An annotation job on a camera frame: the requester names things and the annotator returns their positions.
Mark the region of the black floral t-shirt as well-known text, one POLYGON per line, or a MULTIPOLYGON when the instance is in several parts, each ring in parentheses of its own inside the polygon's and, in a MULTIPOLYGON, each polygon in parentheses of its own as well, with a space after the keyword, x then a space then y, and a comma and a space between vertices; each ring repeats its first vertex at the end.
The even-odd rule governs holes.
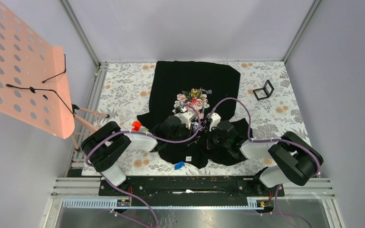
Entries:
MULTIPOLYGON (((137 116, 142 126, 152 131, 169 116, 179 113, 181 108, 196 109, 201 122, 200 139, 190 146, 164 144, 156 146, 159 156, 172 164, 186 162, 196 168, 204 168, 209 161, 221 164, 221 159, 206 150, 206 132, 209 122, 206 116, 214 110, 222 121, 231 121, 235 114, 239 93, 240 73, 228 65, 207 62, 156 63, 154 80, 149 98, 148 113, 137 116)), ((252 135, 246 119, 232 122, 239 134, 252 135)))

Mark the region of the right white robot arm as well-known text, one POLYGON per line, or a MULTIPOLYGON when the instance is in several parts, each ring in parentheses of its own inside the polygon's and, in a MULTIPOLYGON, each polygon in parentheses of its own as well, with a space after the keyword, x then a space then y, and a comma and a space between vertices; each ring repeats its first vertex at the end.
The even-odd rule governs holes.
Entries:
POLYGON ((256 175, 254 191, 267 195, 272 187, 292 182, 304 186, 319 173, 322 156, 294 132, 286 132, 280 138, 255 140, 239 134, 229 121, 211 123, 206 132, 206 150, 221 159, 226 166, 252 158, 269 158, 276 163, 256 175))

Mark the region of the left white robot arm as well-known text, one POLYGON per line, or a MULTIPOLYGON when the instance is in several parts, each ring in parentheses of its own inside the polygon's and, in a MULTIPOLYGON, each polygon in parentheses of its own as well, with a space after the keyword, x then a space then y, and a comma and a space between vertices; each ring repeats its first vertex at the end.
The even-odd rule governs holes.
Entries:
POLYGON ((152 151, 164 144, 185 144, 197 137, 201 122, 194 128, 190 117, 169 116, 150 132, 123 130, 111 121, 92 133, 81 143, 85 163, 110 182, 116 195, 128 191, 126 175, 117 160, 126 150, 152 151))

